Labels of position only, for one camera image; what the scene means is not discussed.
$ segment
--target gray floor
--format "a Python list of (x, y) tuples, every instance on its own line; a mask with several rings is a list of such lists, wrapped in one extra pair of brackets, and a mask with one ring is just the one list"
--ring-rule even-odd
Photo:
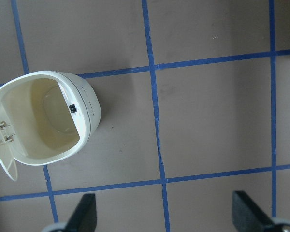
[[(17, 162), (17, 182), (0, 166), (0, 232), (67, 221), (92, 190), (98, 232), (236, 231), (231, 194), (239, 189), (268, 215), (290, 220), (290, 0), (147, 0), (164, 170), (145, 2), (17, 0), (13, 12), (0, 0), (0, 85), (24, 74), (25, 51), (30, 72), (100, 76), (87, 81), (102, 110), (88, 144), (47, 166), (53, 192), (43, 166)], [(164, 68), (172, 65), (179, 67)], [(111, 70), (121, 71), (102, 73)]]

